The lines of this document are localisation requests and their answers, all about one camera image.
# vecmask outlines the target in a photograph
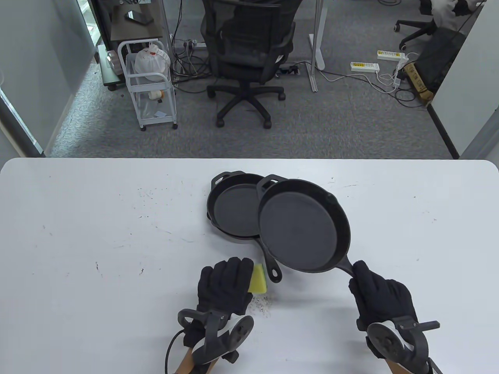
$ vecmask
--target chair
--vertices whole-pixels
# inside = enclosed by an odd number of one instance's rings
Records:
[[[423,15],[432,15],[432,2],[431,0],[420,0],[419,12]],[[466,0],[458,0],[456,6],[454,7],[454,13],[456,16],[471,14],[472,11],[468,8],[468,3]],[[417,27],[419,30],[412,33],[408,37],[402,39],[399,44],[399,49],[401,51],[405,51],[407,48],[406,43],[410,40],[416,39],[419,36],[424,34],[433,35],[435,31],[437,31],[437,25],[435,21],[432,19],[430,22],[422,22],[422,21],[406,21],[403,19],[399,19],[395,24],[393,30],[395,32],[400,31],[400,25]]]
[[[285,100],[282,87],[251,87],[270,81],[279,66],[293,51],[295,23],[285,35],[280,32],[279,4],[256,4],[234,0],[203,0],[205,17],[201,24],[208,49],[209,63],[215,77],[235,79],[239,87],[206,87],[209,98],[215,92],[228,92],[235,97],[217,114],[217,127],[224,126],[224,116],[240,101],[252,104],[264,118],[263,127],[270,129],[270,114],[256,95],[278,94]]]

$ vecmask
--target gloved hand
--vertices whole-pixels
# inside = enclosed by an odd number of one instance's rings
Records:
[[[392,318],[411,316],[417,322],[416,311],[412,304],[411,293],[402,283],[384,279],[373,273],[364,261],[353,264],[354,277],[348,287],[355,297],[359,310],[357,327],[366,331],[374,322],[384,322]],[[374,348],[368,337],[366,342],[378,358],[384,358]]]
[[[198,283],[199,303],[197,310],[207,312],[216,309],[219,312],[243,315],[253,295],[248,292],[253,261],[249,258],[242,260],[231,257],[228,261],[221,261],[213,268],[207,266],[201,271]],[[194,347],[205,337],[205,328],[200,321],[193,320],[186,328],[184,346]]]

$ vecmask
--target cast iron skillet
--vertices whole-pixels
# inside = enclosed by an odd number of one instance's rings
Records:
[[[212,179],[208,196],[208,219],[212,225],[236,239],[253,239],[261,247],[269,279],[279,283],[282,273],[262,243],[258,231],[258,195],[256,184],[262,179],[256,174],[225,172]]]
[[[277,183],[268,186],[270,181]],[[337,267],[353,276],[347,257],[350,225],[334,195],[313,183],[276,175],[262,178],[256,191],[260,237],[273,258],[298,271]]]

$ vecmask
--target white metal cart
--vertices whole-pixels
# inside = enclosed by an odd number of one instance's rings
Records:
[[[173,122],[173,128],[177,125],[177,106],[175,103],[175,91],[173,88],[170,69],[167,75],[161,73],[141,73],[136,74],[134,70],[136,53],[130,50],[130,44],[136,43],[156,43],[162,50],[165,50],[162,42],[158,39],[141,39],[128,40],[121,42],[118,46],[118,56],[120,58],[121,67],[125,75],[125,82],[132,97],[137,120],[139,121],[140,130],[146,131],[146,125],[156,123]],[[122,49],[126,46],[128,54],[126,62],[123,60]],[[153,82],[147,77],[154,76],[158,82]],[[149,92],[162,91],[164,97],[161,99],[149,99]]]

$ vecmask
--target white plastic bag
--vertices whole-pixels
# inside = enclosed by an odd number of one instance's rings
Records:
[[[148,47],[137,53],[134,68],[136,73],[161,73],[168,77],[170,57],[157,45],[150,43]],[[155,75],[146,78],[154,82],[161,80]]]

